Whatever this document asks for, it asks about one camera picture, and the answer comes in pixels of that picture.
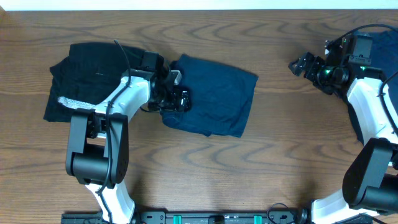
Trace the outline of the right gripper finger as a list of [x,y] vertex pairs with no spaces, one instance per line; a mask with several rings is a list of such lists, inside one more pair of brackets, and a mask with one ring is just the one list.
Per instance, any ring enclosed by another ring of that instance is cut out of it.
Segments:
[[306,66],[307,66],[306,61],[303,61],[303,60],[296,60],[296,61],[290,62],[289,65],[288,65],[288,68],[290,69],[290,71],[291,71],[296,77],[299,77],[299,76],[301,76],[303,73],[306,72]]
[[305,52],[299,57],[297,62],[297,67],[311,67],[315,61],[316,57],[310,52]]

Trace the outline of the navy blue shorts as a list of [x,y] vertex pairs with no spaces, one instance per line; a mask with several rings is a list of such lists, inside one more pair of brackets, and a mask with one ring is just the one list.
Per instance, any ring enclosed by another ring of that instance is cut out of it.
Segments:
[[166,126],[204,136],[243,135],[257,75],[186,54],[172,62],[171,69],[182,73],[180,85],[190,92],[191,108],[184,113],[161,111]]

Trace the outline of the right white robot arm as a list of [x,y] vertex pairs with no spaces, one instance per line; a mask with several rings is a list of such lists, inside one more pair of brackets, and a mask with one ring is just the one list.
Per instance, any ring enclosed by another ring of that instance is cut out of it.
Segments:
[[308,223],[370,223],[378,215],[397,213],[397,176],[387,173],[388,167],[397,168],[397,113],[383,71],[368,62],[366,54],[323,59],[306,52],[289,63],[294,75],[341,96],[363,143],[342,188],[312,202]]

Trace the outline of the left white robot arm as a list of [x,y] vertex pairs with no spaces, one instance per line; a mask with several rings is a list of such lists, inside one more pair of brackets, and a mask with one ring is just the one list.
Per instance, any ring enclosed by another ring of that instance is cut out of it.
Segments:
[[120,84],[101,103],[77,108],[70,121],[65,167],[67,174],[96,198],[97,218],[76,218],[76,223],[135,223],[136,205],[124,181],[129,164],[128,124],[142,105],[149,111],[186,112],[188,90],[180,87],[178,70],[128,69]]

